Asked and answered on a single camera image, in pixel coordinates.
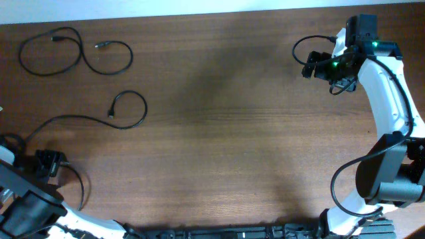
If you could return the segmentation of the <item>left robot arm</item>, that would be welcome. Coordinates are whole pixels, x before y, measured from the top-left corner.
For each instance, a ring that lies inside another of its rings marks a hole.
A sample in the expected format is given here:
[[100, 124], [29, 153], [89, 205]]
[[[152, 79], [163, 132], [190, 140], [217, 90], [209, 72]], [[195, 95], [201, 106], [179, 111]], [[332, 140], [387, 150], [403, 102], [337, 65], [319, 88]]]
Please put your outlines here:
[[23, 155], [17, 135], [1, 136], [2, 238], [145, 238], [129, 224], [101, 220], [70, 208], [49, 183], [60, 167], [71, 168], [60, 151]]

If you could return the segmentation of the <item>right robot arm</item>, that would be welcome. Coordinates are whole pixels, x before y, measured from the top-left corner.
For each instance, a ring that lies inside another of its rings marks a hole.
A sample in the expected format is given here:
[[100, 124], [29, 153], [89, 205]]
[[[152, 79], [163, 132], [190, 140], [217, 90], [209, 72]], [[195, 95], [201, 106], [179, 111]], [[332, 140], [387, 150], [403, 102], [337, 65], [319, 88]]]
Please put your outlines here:
[[313, 51], [303, 62], [304, 78], [329, 83], [334, 96], [361, 85], [373, 112], [377, 142], [356, 166], [355, 190], [315, 224], [287, 224], [284, 238], [395, 238], [385, 214], [424, 202], [424, 121], [404, 77], [395, 42], [381, 41], [375, 15], [350, 17], [330, 41], [332, 53]]

